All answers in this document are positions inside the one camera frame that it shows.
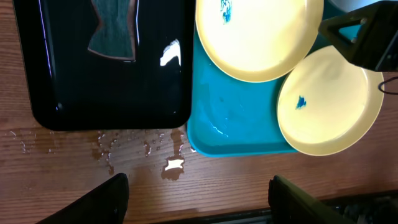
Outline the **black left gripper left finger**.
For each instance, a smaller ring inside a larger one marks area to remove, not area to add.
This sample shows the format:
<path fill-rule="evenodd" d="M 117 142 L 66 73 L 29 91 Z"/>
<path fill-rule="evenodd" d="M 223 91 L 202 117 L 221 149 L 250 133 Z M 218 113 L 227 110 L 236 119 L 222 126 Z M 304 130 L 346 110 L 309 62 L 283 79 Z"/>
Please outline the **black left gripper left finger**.
<path fill-rule="evenodd" d="M 128 178 L 119 173 L 40 223 L 122 223 L 128 200 Z"/>

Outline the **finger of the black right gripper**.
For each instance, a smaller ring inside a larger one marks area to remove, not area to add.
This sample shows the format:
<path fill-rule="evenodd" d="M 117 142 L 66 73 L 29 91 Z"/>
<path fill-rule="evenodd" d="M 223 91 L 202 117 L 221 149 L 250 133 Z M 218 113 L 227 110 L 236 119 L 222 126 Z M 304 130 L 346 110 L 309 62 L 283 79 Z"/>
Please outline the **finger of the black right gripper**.
<path fill-rule="evenodd" d="M 349 63 L 374 72 L 397 71 L 396 1 L 325 19 L 318 31 Z"/>

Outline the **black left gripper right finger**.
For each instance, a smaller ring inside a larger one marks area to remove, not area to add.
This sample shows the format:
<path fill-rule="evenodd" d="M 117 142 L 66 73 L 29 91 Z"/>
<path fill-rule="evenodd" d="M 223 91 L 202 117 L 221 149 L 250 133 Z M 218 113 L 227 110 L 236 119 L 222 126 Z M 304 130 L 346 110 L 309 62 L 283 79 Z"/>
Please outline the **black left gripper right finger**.
<path fill-rule="evenodd" d="M 269 181 L 268 203 L 274 223 L 354 223 L 279 175 Z"/>

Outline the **yellow plate with blue stain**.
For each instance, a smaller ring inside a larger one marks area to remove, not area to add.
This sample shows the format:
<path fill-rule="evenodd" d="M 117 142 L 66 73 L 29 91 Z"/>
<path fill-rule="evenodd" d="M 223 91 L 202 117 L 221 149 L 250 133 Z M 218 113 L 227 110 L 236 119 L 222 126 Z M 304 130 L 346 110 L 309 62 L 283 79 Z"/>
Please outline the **yellow plate with blue stain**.
<path fill-rule="evenodd" d="M 225 74 L 250 83 L 278 79 L 309 53 L 323 0 L 197 0 L 197 34 Z"/>

